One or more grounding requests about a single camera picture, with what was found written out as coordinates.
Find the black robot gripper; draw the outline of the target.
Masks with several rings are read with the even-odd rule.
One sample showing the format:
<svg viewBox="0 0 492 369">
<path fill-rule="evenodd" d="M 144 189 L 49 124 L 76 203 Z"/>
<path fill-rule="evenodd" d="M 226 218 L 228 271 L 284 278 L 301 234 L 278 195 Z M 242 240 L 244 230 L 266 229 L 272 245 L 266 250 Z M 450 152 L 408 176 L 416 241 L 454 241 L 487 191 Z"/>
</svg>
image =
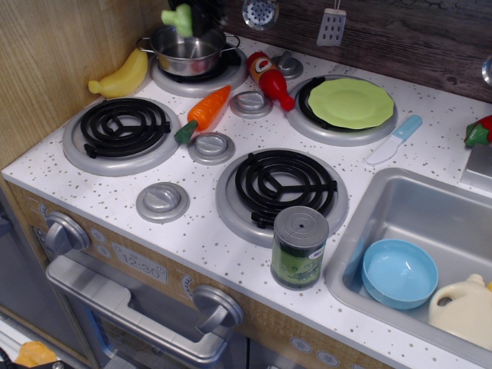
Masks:
<svg viewBox="0 0 492 369">
<path fill-rule="evenodd" d="M 172 11 L 182 4 L 189 5 L 191 8 L 191 29 L 194 37 L 201 37 L 212 29 L 222 30 L 228 23 L 226 0 L 197 0 L 197 1 L 168 1 Z"/>
</svg>

